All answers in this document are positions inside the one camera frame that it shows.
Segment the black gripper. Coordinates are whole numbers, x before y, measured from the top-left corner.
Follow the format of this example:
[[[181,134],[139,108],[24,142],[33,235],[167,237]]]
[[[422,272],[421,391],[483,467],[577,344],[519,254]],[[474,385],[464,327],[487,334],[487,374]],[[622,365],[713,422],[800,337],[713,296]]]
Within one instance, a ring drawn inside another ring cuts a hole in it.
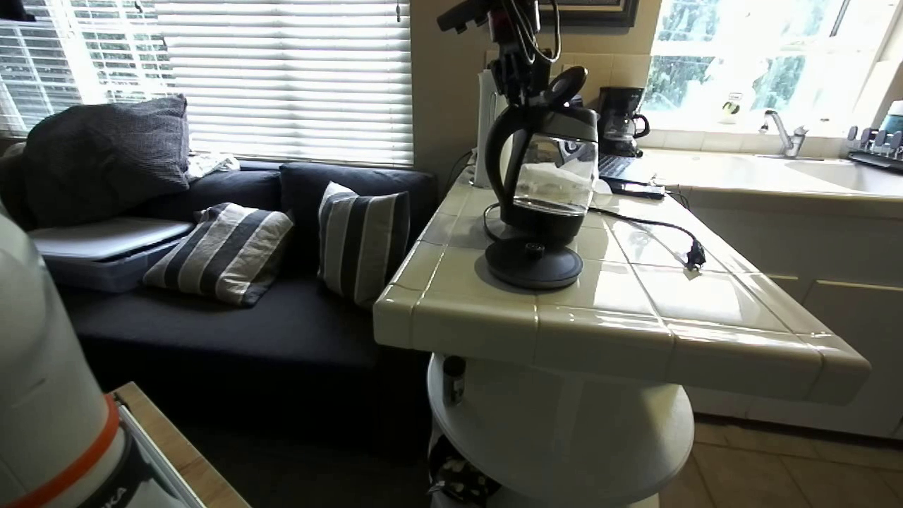
[[[562,56],[562,14],[553,14],[553,45],[538,45],[538,0],[460,0],[436,18],[440,31],[463,35],[467,26],[484,26],[495,42],[487,62],[495,93],[511,104],[536,104],[548,98],[549,65]]]

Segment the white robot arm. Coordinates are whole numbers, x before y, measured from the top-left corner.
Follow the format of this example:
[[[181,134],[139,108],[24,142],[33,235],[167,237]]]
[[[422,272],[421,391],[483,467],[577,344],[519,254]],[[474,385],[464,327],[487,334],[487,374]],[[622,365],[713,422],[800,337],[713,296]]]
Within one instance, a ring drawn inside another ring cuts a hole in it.
[[[426,444],[426,358],[373,302],[436,210],[416,170],[194,179],[181,97],[74,104],[3,172],[3,508],[88,505],[134,447],[110,381],[257,433]]]

